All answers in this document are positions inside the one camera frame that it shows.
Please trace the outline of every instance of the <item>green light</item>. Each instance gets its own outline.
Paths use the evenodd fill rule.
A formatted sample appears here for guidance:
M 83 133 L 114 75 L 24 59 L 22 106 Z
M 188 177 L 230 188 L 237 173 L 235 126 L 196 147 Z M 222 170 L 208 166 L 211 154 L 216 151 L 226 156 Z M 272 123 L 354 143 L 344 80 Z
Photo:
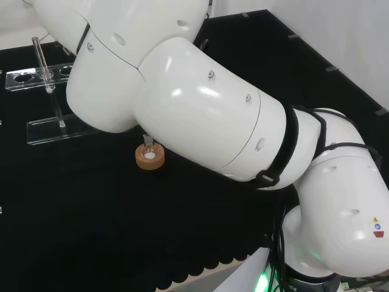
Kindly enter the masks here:
M 255 287 L 255 292 L 265 292 L 268 286 L 269 286 L 269 281 L 267 280 L 266 275 L 263 273 Z
M 322 258 L 321 258 L 316 252 L 313 252 L 313 251 L 312 251 L 312 255 L 313 255 L 316 259 L 322 260 Z

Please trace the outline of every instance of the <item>white wall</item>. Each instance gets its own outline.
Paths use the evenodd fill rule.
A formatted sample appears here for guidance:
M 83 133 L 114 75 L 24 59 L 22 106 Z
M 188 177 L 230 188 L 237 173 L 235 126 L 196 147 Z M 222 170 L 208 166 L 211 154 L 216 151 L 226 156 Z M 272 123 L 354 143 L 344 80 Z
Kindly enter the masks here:
M 22 0 L 0 0 L 0 50 L 29 46 L 33 37 L 45 35 L 31 5 Z M 43 43 L 50 41 L 54 39 L 49 36 Z
M 270 11 L 389 108 L 389 1 L 273 0 Z
M 213 0 L 211 17 L 268 9 L 272 0 Z

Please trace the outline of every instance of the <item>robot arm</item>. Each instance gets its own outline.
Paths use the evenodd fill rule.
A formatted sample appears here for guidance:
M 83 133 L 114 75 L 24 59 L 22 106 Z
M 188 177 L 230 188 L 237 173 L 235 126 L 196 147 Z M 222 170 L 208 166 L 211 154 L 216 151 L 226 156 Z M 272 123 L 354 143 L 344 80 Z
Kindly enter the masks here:
M 389 268 L 389 192 L 369 152 L 316 153 L 318 143 L 363 144 L 357 130 L 331 113 L 285 111 L 194 47 L 208 0 L 35 0 L 34 7 L 78 54 L 67 101 L 86 123 L 112 133 L 139 123 L 174 152 L 257 189 L 301 177 L 301 210 L 284 223 L 286 263 L 311 277 Z M 62 26 L 68 17 L 74 21 Z

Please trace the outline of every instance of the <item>screw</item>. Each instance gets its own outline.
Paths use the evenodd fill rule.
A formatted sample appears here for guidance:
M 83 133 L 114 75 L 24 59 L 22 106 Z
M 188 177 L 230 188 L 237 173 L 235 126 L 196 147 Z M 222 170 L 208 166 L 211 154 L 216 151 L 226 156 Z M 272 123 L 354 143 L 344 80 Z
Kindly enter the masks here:
M 92 46 L 92 44 L 91 43 L 88 43 L 88 51 L 93 51 L 94 50 L 94 48 L 93 48 L 93 46 Z

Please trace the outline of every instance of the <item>black table surface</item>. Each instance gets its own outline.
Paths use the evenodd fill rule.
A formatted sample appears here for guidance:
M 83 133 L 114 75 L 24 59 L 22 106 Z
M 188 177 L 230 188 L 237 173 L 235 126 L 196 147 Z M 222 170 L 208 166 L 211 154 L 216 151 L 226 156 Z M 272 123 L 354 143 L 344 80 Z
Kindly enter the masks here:
M 334 108 L 383 156 L 389 115 L 267 10 L 205 21 L 205 53 L 284 105 Z M 44 45 L 48 64 L 72 61 Z M 0 51 L 0 290 L 154 291 L 265 246 L 281 192 L 260 192 L 167 150 L 156 173 L 136 166 L 142 129 L 26 144 L 26 123 L 52 117 L 43 88 L 9 92 L 5 73 L 34 68 L 33 47 Z M 64 114 L 65 85 L 57 86 Z M 291 189 L 284 192 L 297 204 Z

